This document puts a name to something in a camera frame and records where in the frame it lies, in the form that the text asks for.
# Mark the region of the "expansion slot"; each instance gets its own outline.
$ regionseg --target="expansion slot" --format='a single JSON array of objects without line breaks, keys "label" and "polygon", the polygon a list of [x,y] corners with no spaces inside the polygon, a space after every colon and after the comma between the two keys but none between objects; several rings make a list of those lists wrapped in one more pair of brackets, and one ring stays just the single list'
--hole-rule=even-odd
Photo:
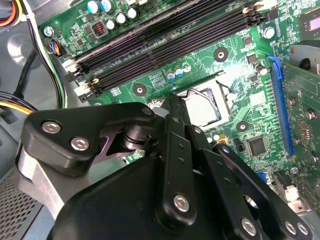
[{"label": "expansion slot", "polygon": [[275,56],[268,56],[272,60],[272,86],[275,103],[278,110],[280,128],[283,135],[284,148],[290,156],[295,155],[292,134],[289,125],[289,117],[286,108],[285,94],[283,90],[283,74],[280,60]]},{"label": "expansion slot", "polygon": [[116,61],[120,57],[128,56],[137,50],[143,49],[156,39],[165,36],[175,29],[187,26],[190,23],[214,14],[234,1],[235,0],[203,0],[170,19],[155,23],[151,28],[130,37],[127,41],[113,45],[96,56],[80,62],[79,65],[85,73],[100,68],[107,63]]}]

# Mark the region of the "blue pcie slot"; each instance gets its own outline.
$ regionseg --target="blue pcie slot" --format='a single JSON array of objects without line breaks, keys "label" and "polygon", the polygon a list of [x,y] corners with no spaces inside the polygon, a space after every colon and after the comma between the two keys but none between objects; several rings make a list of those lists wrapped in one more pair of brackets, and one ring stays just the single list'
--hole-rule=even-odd
[{"label": "blue pcie slot", "polygon": [[291,129],[289,126],[289,117],[286,108],[286,100],[282,85],[283,74],[280,60],[275,56],[267,56],[272,61],[271,81],[275,96],[275,104],[278,109],[280,127],[283,136],[284,148],[290,156],[295,155],[294,144],[292,141]]}]

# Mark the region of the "wire bundle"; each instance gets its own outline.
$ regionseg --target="wire bundle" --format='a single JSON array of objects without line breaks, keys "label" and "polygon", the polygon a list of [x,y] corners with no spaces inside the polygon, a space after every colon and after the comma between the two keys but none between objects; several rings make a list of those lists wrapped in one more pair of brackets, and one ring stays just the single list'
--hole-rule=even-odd
[{"label": "wire bundle", "polygon": [[23,15],[22,5],[19,0],[12,0],[12,11],[10,16],[0,18],[0,29],[8,28],[18,24]]},{"label": "wire bundle", "polygon": [[60,47],[58,46],[58,44],[54,40],[51,40],[50,47],[51,47],[51,50],[54,55],[56,55],[56,56],[62,55]]},{"label": "wire bundle", "polygon": [[0,106],[11,108],[27,115],[37,111],[30,103],[4,91],[0,91]]}]

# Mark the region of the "black cable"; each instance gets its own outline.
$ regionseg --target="black cable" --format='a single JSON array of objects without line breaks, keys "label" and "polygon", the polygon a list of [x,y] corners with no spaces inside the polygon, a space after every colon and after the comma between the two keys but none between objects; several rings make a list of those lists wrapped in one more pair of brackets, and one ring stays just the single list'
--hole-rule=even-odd
[{"label": "black cable", "polygon": [[[25,6],[24,2],[20,1],[20,3],[21,3],[22,10],[23,10],[24,14],[28,15],[29,13],[28,13],[28,11],[26,9],[26,6]],[[44,65],[45,69],[47,70],[47,72],[49,73],[49,75],[50,75],[50,77],[52,79],[52,83],[53,83],[55,94],[56,94],[56,106],[57,106],[58,109],[62,109],[63,108],[63,105],[62,105],[63,97],[62,97],[62,93],[61,93],[61,90],[59,88],[59,85],[57,83],[56,76],[53,73],[53,71],[50,69],[49,65],[47,64],[44,56],[41,54],[41,51],[40,51],[39,46],[37,44],[35,32],[34,32],[34,29],[32,27],[30,19],[27,18],[26,22],[28,24],[28,28],[29,28],[29,32],[30,32],[30,36],[31,36],[32,44],[33,44],[33,48],[34,48],[34,50],[37,53],[39,59],[41,60],[42,64]]]},{"label": "black cable", "polygon": [[28,109],[31,109],[32,111],[37,111],[38,109],[36,109],[33,105],[31,105],[30,103],[28,103],[25,100],[22,100],[16,96],[14,96],[11,93],[5,92],[5,91],[0,91],[0,99],[3,99],[5,101],[8,101],[10,103],[14,103],[14,104],[18,104],[18,105],[22,105]]},{"label": "black cable", "polygon": [[27,60],[24,64],[24,67],[22,69],[18,84],[17,84],[16,89],[13,93],[13,95],[15,95],[19,99],[24,99],[23,91],[25,90],[26,85],[27,85],[28,73],[29,73],[29,70],[31,68],[32,63],[36,59],[36,56],[37,56],[36,51],[32,50],[32,52],[30,53],[29,57],[27,58]]}]

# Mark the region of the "red wire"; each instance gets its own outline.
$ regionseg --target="red wire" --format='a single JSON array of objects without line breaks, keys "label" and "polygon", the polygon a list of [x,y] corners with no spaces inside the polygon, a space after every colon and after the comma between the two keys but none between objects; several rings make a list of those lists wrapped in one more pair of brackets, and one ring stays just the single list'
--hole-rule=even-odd
[{"label": "red wire", "polygon": [[11,12],[11,15],[10,15],[10,17],[7,19],[7,20],[5,20],[5,21],[0,21],[0,27],[4,27],[4,26],[6,26],[6,25],[8,25],[9,23],[11,23],[13,20],[14,20],[14,18],[15,18],[15,16],[16,16],[16,6],[15,6],[15,4],[12,2],[12,12]]}]

